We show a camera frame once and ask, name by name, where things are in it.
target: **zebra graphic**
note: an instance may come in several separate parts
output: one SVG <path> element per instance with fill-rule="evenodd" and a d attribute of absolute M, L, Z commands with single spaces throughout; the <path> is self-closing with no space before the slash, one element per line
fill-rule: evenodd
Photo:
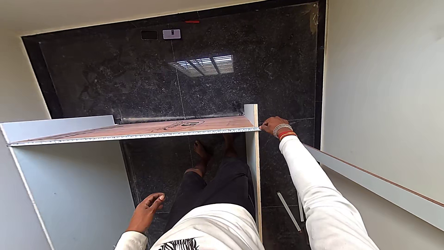
<path fill-rule="evenodd" d="M 159 250 L 198 250 L 195 238 L 175 240 L 163 243 Z"/>

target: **plywood panel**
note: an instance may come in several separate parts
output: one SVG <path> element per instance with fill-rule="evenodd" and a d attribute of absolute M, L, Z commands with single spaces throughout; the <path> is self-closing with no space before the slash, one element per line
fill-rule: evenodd
<path fill-rule="evenodd" d="M 187 132 L 227 133 L 229 129 L 243 129 L 238 132 L 256 131 L 257 127 L 244 116 L 220 117 L 183 121 L 162 121 L 138 124 L 123 124 L 59 134 L 37 139 L 10 143 L 9 145 L 55 144 L 79 141 L 106 141 L 148 137 L 186 135 Z"/>

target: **light switch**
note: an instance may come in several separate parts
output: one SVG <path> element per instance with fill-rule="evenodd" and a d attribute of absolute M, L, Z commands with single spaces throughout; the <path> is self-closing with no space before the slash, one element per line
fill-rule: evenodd
<path fill-rule="evenodd" d="M 180 29 L 164 29 L 163 38 L 166 39 L 179 39 L 180 38 Z"/>

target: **person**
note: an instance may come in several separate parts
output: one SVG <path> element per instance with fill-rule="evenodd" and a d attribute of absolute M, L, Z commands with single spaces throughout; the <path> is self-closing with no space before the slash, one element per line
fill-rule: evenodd
<path fill-rule="evenodd" d="M 281 140 L 279 149 L 306 214 L 311 249 L 377 250 L 357 209 L 336 190 L 288 121 L 270 117 L 260 129 Z M 254 221 L 249 167 L 237 159 L 232 135 L 224 137 L 226 157 L 208 185 L 202 177 L 210 156 L 200 142 L 195 143 L 194 149 L 201 161 L 185 172 L 165 233 L 153 244 L 152 250 L 264 249 Z M 150 226 L 156 210 L 162 208 L 164 200 L 163 193 L 155 193 L 137 206 L 116 250 L 145 249 L 147 237 L 143 233 Z"/>

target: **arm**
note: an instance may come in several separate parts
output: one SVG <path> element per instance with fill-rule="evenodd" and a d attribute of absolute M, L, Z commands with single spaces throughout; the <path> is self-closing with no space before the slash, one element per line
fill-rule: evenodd
<path fill-rule="evenodd" d="M 164 193 L 154 193 L 137 205 L 130 224 L 117 242 L 115 250 L 145 250 L 148 239 L 143 232 L 151 225 L 157 209 L 163 207 Z"/>
<path fill-rule="evenodd" d="M 269 121 L 270 119 L 264 122 L 265 128 L 261 129 L 272 132 L 278 124 L 288 123 L 281 118 L 274 122 Z M 367 235 L 357 209 L 336 190 L 298 137 L 284 137 L 279 149 L 301 196 L 312 249 L 377 250 L 377 246 Z"/>

